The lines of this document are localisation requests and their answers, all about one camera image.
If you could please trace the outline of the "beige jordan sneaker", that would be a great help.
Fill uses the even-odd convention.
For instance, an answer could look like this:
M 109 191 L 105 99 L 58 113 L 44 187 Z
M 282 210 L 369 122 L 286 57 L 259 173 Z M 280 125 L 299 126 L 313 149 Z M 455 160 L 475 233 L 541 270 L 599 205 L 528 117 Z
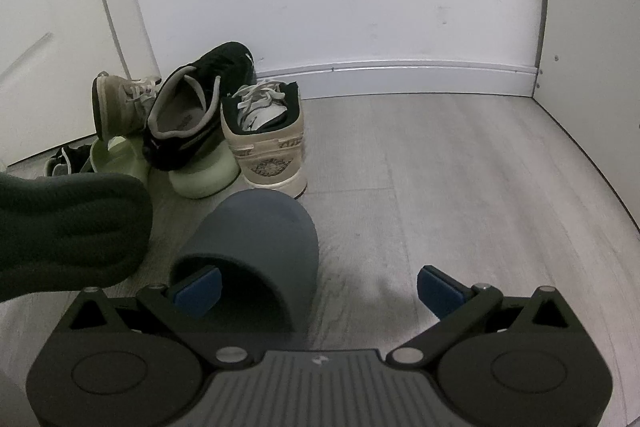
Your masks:
M 221 101 L 221 126 L 246 183 L 297 198 L 304 173 L 304 113 L 295 82 L 246 84 Z
M 108 142 L 116 136 L 140 134 L 161 84 L 156 76 L 126 79 L 100 72 L 91 87 L 96 136 Z

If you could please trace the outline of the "white cabinet panel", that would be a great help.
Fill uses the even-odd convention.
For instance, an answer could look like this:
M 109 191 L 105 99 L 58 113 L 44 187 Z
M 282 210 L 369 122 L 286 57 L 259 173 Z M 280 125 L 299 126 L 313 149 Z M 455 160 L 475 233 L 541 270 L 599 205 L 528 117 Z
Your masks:
M 639 217 L 639 0 L 546 0 L 536 101 Z

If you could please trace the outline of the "white door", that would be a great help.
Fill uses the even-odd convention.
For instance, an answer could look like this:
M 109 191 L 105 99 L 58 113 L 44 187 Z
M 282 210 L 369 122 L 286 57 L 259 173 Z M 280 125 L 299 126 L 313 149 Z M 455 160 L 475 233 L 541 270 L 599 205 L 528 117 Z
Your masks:
M 103 0 L 1 0 L 1 164 L 94 131 L 91 83 L 121 74 Z

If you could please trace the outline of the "grey-blue slide sandal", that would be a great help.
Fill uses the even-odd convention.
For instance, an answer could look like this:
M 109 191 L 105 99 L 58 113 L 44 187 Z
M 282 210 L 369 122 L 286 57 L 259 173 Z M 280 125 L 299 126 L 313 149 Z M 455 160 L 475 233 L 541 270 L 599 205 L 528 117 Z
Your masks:
M 314 221 L 294 198 L 246 190 L 219 204 L 182 246 L 170 286 L 205 267 L 221 273 L 221 297 L 205 320 L 230 332 L 303 333 L 317 288 Z
M 149 192 L 126 174 L 3 173 L 1 300 L 128 279 L 148 252 L 152 222 Z

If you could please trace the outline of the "black puma sneaker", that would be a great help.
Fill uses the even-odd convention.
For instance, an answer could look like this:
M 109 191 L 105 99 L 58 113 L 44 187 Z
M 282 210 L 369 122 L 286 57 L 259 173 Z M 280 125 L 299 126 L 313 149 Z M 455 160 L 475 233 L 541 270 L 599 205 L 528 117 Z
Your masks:
M 63 145 L 44 165 L 45 176 L 69 176 L 76 173 L 93 172 L 90 160 L 91 146 L 78 147 Z
M 143 129 L 143 155 L 156 170 L 192 165 L 224 141 L 220 103 L 256 81 L 252 54 L 231 41 L 169 75 Z

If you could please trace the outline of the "light green slide sandal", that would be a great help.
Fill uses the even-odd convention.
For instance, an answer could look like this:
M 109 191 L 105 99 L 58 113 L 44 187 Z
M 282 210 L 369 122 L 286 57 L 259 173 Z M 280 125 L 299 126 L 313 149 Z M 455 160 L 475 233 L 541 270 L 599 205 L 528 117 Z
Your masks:
M 150 165 L 142 152 L 141 138 L 115 136 L 108 142 L 96 139 L 90 147 L 90 164 L 96 173 L 121 173 L 148 186 Z
M 174 191 L 185 198 L 201 199 L 224 190 L 240 174 L 240 167 L 226 141 L 189 167 L 168 172 Z

